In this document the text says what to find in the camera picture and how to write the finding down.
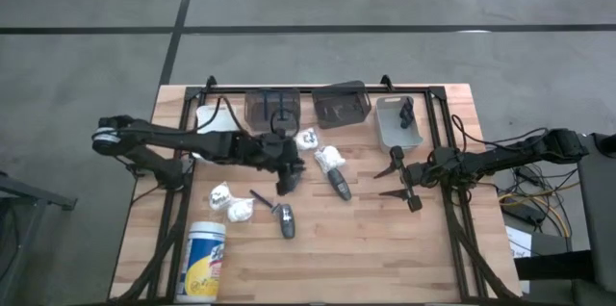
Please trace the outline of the black power adapter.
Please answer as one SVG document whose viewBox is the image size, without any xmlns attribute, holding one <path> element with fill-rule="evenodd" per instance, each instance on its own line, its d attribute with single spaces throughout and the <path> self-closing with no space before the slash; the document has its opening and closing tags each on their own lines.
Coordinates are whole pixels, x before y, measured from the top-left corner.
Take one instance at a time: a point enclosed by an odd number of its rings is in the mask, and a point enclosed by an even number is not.
<svg viewBox="0 0 616 306">
<path fill-rule="evenodd" d="M 546 215 L 541 209 L 528 206 L 525 203 L 515 205 L 513 202 L 505 201 L 500 204 L 500 209 L 505 215 L 514 217 L 532 226 L 541 226 L 546 218 Z"/>
</svg>

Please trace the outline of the grey metal furniture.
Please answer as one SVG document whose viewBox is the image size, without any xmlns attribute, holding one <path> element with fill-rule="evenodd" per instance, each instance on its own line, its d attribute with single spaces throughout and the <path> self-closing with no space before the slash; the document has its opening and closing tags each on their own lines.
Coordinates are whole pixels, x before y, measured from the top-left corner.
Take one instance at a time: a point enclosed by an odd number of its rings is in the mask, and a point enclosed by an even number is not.
<svg viewBox="0 0 616 306">
<path fill-rule="evenodd" d="M 0 306 L 9 306 L 51 205 L 73 211 L 78 199 L 30 186 L 0 171 Z"/>
</svg>

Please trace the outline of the light grey plastic bin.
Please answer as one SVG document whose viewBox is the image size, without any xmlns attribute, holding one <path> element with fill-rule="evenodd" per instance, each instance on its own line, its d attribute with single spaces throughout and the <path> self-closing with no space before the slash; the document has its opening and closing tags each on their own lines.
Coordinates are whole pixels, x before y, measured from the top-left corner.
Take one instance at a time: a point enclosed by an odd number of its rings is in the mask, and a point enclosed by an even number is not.
<svg viewBox="0 0 616 306">
<path fill-rule="evenodd" d="M 388 153 L 394 146 L 400 146 L 403 150 L 411 150 L 424 142 L 419 132 L 416 117 L 415 122 L 409 128 L 402 129 L 400 127 L 398 114 L 406 97 L 411 96 L 381 97 L 376 100 L 377 134 L 380 148 L 384 153 Z"/>
</svg>

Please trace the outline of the white packet with black print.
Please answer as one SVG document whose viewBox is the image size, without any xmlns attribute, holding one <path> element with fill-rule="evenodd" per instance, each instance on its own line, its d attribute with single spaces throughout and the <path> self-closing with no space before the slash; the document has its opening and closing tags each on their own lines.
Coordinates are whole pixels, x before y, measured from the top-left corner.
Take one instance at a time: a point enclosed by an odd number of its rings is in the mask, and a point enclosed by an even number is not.
<svg viewBox="0 0 616 306">
<path fill-rule="evenodd" d="M 319 146 L 319 138 L 314 128 L 307 128 L 295 135 L 295 144 L 301 151 L 316 149 Z"/>
<path fill-rule="evenodd" d="M 222 182 L 212 188 L 209 194 L 209 206 L 214 211 L 226 209 L 233 200 L 234 196 L 226 182 Z"/>
</svg>

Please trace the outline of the dark grey cabinet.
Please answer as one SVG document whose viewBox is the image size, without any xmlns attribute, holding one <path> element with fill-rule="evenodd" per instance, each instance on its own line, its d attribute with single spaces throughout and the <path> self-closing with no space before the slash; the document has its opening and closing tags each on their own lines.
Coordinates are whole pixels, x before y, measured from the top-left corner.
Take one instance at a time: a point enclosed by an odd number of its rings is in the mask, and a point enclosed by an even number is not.
<svg viewBox="0 0 616 306">
<path fill-rule="evenodd" d="M 577 163 L 592 281 L 574 282 L 576 306 L 616 306 L 616 134 L 580 134 Z"/>
</svg>

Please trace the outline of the smoked transparent rectangular bin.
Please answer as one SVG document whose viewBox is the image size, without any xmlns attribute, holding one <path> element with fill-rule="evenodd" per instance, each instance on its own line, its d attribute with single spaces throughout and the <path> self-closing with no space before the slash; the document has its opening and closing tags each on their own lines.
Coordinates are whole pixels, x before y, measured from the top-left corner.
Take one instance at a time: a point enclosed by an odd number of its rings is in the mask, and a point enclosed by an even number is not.
<svg viewBox="0 0 616 306">
<path fill-rule="evenodd" d="M 269 116 L 263 120 L 262 94 L 269 94 Z M 278 121 L 278 94 L 284 92 L 285 121 Z M 284 129 L 288 135 L 298 130 L 297 124 L 301 116 L 300 93 L 298 89 L 255 89 L 244 97 L 244 121 L 253 132 L 269 132 L 271 129 Z"/>
</svg>

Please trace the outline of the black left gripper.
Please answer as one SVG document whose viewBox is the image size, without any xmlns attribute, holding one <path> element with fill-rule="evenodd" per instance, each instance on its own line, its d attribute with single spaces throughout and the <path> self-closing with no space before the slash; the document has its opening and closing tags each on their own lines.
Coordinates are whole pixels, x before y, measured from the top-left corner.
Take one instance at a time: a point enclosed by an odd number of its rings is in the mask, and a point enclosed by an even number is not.
<svg viewBox="0 0 616 306">
<path fill-rule="evenodd" d="M 305 170 L 305 162 L 299 157 L 293 139 L 267 133 L 252 137 L 250 147 L 248 164 L 278 174 L 275 186 L 279 196 L 295 190 Z"/>
</svg>

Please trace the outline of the disinfecting wipes canister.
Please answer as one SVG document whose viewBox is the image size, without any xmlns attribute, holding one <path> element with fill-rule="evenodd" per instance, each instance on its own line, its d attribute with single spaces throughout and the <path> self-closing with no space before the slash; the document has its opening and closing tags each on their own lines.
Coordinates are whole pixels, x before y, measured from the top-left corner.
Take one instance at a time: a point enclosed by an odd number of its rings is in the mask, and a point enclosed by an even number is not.
<svg viewBox="0 0 616 306">
<path fill-rule="evenodd" d="M 218 298 L 226 227 L 212 221 L 194 222 L 189 230 L 175 301 L 212 303 Z"/>
</svg>

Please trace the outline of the white plastic bin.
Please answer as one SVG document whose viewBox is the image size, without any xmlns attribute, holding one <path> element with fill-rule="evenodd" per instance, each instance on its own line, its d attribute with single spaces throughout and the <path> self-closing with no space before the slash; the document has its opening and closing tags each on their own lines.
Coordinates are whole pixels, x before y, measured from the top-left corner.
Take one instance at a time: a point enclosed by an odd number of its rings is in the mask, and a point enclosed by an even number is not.
<svg viewBox="0 0 616 306">
<path fill-rule="evenodd" d="M 232 114 L 237 113 L 235 106 L 228 109 L 225 104 L 221 104 L 216 115 L 215 110 L 215 104 L 200 106 L 196 109 L 198 134 L 240 130 L 232 117 Z"/>
</svg>

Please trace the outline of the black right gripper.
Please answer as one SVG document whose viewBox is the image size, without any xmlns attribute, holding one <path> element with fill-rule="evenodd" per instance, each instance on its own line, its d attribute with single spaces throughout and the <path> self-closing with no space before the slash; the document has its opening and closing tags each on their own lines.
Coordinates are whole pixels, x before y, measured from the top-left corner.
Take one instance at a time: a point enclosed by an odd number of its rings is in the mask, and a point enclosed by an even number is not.
<svg viewBox="0 0 616 306">
<path fill-rule="evenodd" d="M 383 171 L 377 173 L 374 176 L 374 179 L 398 172 L 403 188 L 400 190 L 380 192 L 379 195 L 400 198 L 406 202 L 412 213 L 418 212 L 423 207 L 423 203 L 420 197 L 415 194 L 413 187 L 418 186 L 421 183 L 424 172 L 427 169 L 427 165 L 420 163 L 406 165 L 404 163 L 405 155 L 400 146 L 392 147 L 389 154 L 391 157 L 391 163 Z"/>
</svg>

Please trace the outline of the white paper sheet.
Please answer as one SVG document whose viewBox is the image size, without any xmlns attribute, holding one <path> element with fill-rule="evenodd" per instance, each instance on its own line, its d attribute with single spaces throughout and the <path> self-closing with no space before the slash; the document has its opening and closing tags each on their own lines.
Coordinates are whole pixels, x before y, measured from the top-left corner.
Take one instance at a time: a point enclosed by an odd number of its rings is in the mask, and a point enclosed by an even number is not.
<svg viewBox="0 0 616 306">
<path fill-rule="evenodd" d="M 530 257 L 532 235 L 509 226 L 506 226 L 505 230 L 513 257 L 515 259 Z"/>
</svg>

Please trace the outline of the smoked transparent tilted bin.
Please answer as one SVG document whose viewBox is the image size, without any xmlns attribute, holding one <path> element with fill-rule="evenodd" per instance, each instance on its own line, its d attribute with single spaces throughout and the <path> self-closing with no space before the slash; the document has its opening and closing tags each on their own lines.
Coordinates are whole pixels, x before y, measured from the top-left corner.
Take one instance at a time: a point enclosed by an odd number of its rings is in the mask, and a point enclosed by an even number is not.
<svg viewBox="0 0 616 306">
<path fill-rule="evenodd" d="M 362 123 L 372 110 L 365 83 L 358 80 L 314 89 L 312 98 L 321 129 Z"/>
</svg>

